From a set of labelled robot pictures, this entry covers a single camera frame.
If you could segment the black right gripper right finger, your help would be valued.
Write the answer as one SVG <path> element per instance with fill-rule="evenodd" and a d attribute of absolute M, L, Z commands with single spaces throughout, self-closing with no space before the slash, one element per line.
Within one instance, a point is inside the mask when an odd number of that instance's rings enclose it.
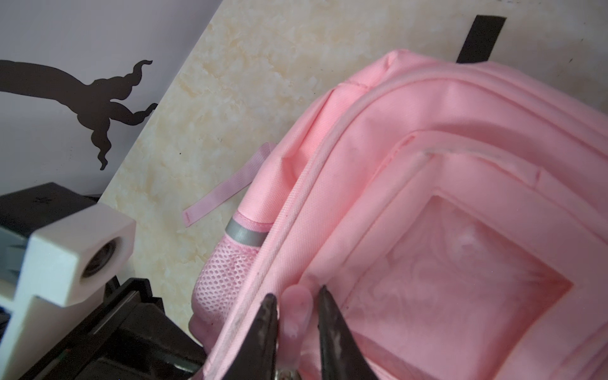
<path fill-rule="evenodd" d="M 323 380 L 378 380 L 327 286 L 318 294 L 318 329 Z"/>

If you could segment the pink backpack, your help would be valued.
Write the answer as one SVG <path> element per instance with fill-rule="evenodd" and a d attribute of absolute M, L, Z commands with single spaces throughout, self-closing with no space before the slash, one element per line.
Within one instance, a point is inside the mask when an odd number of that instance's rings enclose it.
<path fill-rule="evenodd" d="M 495 63 L 388 53 L 183 212 L 244 191 L 189 327 L 231 366 L 274 294 L 321 378 L 327 288 L 381 379 L 607 377 L 607 117 Z"/>

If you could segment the black backpack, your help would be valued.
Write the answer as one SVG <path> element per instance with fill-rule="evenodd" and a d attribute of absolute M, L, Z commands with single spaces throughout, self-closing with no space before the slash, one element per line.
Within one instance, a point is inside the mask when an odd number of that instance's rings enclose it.
<path fill-rule="evenodd" d="M 456 63 L 487 62 L 506 22 L 506 17 L 477 15 L 465 38 Z"/>

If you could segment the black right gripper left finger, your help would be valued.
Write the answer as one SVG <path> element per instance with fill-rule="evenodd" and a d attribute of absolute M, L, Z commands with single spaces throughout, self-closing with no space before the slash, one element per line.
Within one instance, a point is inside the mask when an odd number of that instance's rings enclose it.
<path fill-rule="evenodd" d="M 273 380 L 277 338 L 277 298 L 273 294 L 266 294 L 223 380 Z"/>

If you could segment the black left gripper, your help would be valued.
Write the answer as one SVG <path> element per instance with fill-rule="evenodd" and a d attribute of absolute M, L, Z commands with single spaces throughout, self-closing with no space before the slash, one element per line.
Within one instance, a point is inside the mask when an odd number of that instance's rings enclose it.
<path fill-rule="evenodd" d="M 111 280 L 106 300 L 22 376 L 24 379 L 190 379 L 204 348 L 165 313 L 150 281 Z"/>

